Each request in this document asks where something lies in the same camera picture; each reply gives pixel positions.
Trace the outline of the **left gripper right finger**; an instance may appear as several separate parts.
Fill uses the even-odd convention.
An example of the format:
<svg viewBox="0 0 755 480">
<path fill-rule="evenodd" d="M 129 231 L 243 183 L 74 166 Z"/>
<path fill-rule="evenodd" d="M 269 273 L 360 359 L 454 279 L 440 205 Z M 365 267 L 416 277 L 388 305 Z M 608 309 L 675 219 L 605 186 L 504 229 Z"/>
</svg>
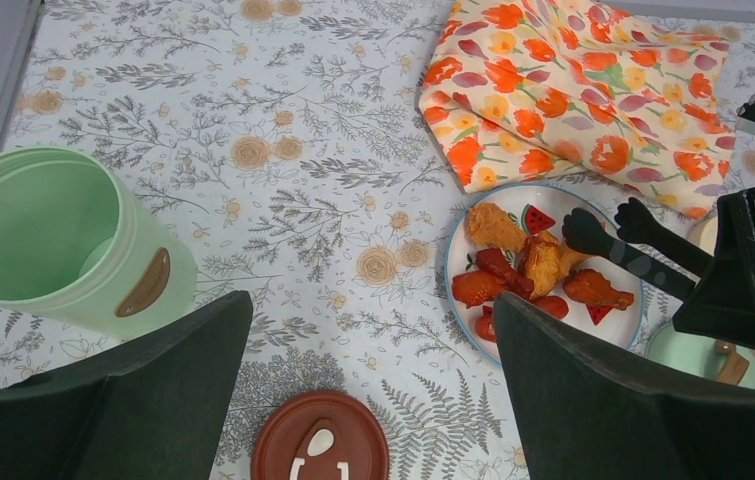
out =
<svg viewBox="0 0 755 480">
<path fill-rule="evenodd" d="M 755 390 L 683 373 L 511 294 L 493 325 L 533 479 L 755 479 Z"/>
</svg>

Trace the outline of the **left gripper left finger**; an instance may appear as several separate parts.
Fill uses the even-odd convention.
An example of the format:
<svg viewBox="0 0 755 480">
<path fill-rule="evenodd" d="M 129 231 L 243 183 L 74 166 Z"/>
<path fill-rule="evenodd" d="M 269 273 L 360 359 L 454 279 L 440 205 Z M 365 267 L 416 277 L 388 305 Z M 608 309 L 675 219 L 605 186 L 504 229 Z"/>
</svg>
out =
<svg viewBox="0 0 755 480">
<path fill-rule="evenodd" d="M 252 316 L 234 291 L 0 389 L 0 479 L 207 478 Z"/>
</svg>

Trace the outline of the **breaded fried chicken piece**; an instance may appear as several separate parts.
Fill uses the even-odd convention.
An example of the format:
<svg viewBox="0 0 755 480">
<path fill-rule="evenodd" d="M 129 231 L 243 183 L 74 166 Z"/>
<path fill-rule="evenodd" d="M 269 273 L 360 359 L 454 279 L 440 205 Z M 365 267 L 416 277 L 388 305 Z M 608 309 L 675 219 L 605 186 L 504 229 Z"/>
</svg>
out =
<svg viewBox="0 0 755 480">
<path fill-rule="evenodd" d="M 520 253 L 528 235 L 497 204 L 481 202 L 472 206 L 464 220 L 466 236 L 478 246 Z"/>
</svg>

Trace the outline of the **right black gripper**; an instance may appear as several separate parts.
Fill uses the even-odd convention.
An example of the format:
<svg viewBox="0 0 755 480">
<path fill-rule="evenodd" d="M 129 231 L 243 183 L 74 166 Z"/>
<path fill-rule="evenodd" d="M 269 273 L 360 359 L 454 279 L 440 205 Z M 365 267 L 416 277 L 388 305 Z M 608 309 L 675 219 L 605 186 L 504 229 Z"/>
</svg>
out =
<svg viewBox="0 0 755 480">
<path fill-rule="evenodd" d="M 618 205 L 614 220 L 620 240 L 576 207 L 565 215 L 562 234 L 571 249 L 605 258 L 684 300 L 672 317 L 677 331 L 755 350 L 755 187 L 718 199 L 712 256 L 660 224 L 635 197 Z M 698 283 L 625 242 L 654 248 L 698 276 Z"/>
</svg>

